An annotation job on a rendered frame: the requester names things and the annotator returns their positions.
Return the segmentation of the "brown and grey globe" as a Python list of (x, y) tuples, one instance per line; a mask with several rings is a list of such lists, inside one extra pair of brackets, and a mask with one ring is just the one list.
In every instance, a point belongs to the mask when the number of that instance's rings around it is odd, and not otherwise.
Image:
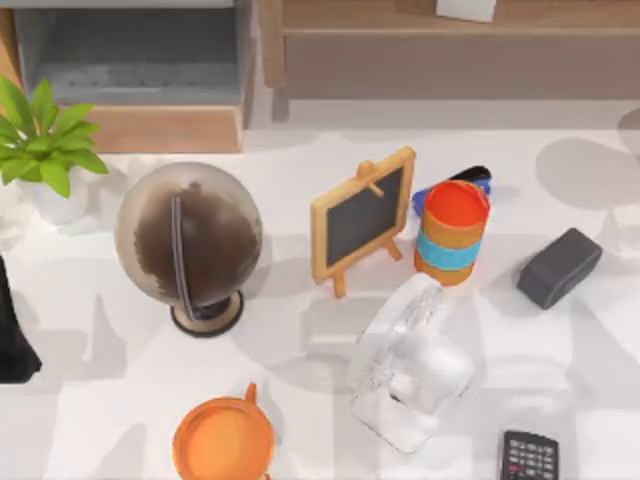
[(236, 177), (208, 163), (178, 162), (126, 192), (114, 242), (129, 279), (169, 306), (179, 330), (207, 338), (241, 318), (241, 288), (261, 255), (263, 224)]

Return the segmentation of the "orange cup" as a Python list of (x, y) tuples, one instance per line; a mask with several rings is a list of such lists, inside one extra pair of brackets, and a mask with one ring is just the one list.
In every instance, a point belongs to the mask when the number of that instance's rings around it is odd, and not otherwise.
[(172, 441), (181, 480), (272, 480), (275, 429), (251, 383), (241, 397), (218, 397), (182, 419)]

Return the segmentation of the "white desk fan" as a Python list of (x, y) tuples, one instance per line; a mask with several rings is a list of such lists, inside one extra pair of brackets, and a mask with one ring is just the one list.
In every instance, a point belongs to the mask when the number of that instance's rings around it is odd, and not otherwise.
[(469, 355), (438, 332), (444, 313), (441, 284), (413, 275), (361, 333), (347, 370), (352, 414), (405, 455), (421, 449), (474, 377)]

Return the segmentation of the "blue and black stapler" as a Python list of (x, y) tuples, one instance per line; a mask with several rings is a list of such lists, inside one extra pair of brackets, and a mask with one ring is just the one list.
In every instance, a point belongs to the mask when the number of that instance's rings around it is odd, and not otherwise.
[[(487, 197), (491, 194), (492, 174), (491, 171), (483, 165), (475, 165), (462, 170), (457, 174), (450, 176), (449, 180), (459, 180), (471, 183), (482, 190)], [(411, 198), (411, 205), (413, 213), (417, 217), (422, 215), (425, 197), (431, 189), (432, 187), (425, 188), (413, 194)]]

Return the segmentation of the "wooden open shelf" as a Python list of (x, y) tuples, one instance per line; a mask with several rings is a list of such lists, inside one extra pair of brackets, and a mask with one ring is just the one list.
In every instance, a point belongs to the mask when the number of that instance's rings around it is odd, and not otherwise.
[(291, 101), (640, 99), (640, 0), (497, 0), (491, 23), (436, 0), (256, 0), (274, 113)]

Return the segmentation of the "wooden framed blackboard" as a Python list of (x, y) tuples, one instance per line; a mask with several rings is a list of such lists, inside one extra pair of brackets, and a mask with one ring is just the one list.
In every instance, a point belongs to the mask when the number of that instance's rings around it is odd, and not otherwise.
[(379, 249), (403, 255), (395, 237), (404, 229), (416, 152), (405, 146), (386, 158), (361, 162), (356, 173), (310, 206), (311, 275), (346, 295), (345, 273)]

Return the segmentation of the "green plant in white pot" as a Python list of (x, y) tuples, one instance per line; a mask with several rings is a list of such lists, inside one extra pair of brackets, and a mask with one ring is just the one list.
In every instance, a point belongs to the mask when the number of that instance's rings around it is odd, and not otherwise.
[(39, 215), (53, 225), (73, 223), (89, 203), (85, 172), (102, 176), (106, 163), (94, 151), (99, 126), (94, 106), (60, 107), (43, 79), (31, 95), (0, 75), (0, 183), (17, 184)]

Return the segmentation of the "pale wooden drawer front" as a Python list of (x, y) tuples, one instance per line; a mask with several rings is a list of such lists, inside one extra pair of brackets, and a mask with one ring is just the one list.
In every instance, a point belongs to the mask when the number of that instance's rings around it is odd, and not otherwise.
[(88, 114), (102, 153), (237, 153), (244, 113), (237, 106), (100, 105)]

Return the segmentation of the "black calculator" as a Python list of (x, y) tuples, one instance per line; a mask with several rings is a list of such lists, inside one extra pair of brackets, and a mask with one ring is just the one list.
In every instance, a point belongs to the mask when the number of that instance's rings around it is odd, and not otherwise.
[(559, 443), (526, 431), (505, 430), (499, 480), (559, 480)]

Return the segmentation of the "dark grey rounded box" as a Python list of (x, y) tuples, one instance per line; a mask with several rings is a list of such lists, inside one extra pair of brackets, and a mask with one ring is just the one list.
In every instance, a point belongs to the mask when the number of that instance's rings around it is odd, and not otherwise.
[(523, 265), (515, 286), (548, 310), (593, 272), (602, 254), (598, 243), (577, 228), (569, 228)]

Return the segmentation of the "white box on shelf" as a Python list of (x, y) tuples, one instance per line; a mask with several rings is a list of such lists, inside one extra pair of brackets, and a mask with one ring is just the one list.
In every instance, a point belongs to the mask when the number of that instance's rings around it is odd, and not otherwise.
[(435, 14), (439, 17), (491, 23), (497, 0), (436, 0)]

